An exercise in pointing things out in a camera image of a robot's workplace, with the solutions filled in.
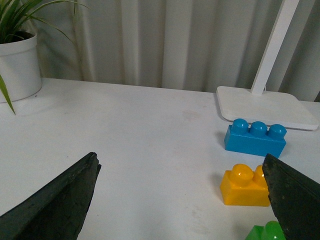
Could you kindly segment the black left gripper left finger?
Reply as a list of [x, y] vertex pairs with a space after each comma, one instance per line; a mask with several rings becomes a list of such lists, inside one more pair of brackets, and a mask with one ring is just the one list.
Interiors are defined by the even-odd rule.
[[90, 152], [0, 217], [2, 240], [75, 240], [84, 225], [101, 165]]

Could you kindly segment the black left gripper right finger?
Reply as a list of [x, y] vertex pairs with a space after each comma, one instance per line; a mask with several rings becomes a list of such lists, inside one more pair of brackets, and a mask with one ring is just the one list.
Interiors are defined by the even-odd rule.
[[287, 240], [320, 238], [320, 184], [271, 154], [262, 171], [268, 198]]

